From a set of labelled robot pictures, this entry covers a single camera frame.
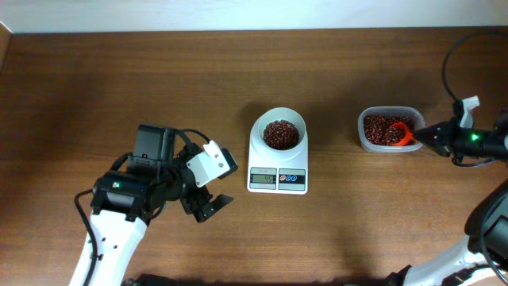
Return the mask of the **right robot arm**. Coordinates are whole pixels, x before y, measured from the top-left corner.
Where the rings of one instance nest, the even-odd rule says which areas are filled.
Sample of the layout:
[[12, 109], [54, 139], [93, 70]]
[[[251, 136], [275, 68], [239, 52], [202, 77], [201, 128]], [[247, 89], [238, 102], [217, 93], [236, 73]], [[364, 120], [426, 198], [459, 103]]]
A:
[[[483, 163], [507, 162], [507, 125], [495, 130], [465, 128], [457, 119], [414, 132], [414, 138], [463, 166], [464, 157]], [[507, 182], [502, 182], [470, 214], [464, 237], [442, 254], [420, 265], [393, 272], [382, 285], [471, 285], [496, 276], [507, 283]]]

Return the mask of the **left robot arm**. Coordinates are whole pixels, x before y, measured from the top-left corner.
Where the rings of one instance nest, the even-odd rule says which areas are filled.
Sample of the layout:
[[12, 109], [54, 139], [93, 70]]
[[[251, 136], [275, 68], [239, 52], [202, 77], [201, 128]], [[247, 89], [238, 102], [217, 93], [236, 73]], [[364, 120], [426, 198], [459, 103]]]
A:
[[196, 222], [205, 222], [232, 202], [206, 185], [238, 168], [231, 152], [215, 141], [198, 146], [185, 129], [141, 125], [134, 150], [118, 157], [88, 191], [91, 213], [74, 203], [87, 237], [71, 278], [73, 285], [119, 285], [150, 222], [166, 203], [178, 201]]

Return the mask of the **orange measuring scoop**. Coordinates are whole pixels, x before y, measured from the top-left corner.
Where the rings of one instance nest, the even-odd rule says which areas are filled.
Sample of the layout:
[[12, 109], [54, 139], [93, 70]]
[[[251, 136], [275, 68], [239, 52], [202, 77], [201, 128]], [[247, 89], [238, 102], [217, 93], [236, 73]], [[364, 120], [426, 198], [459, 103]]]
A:
[[383, 143], [390, 147], [403, 147], [415, 142], [411, 129], [403, 122], [389, 126], [383, 136]]

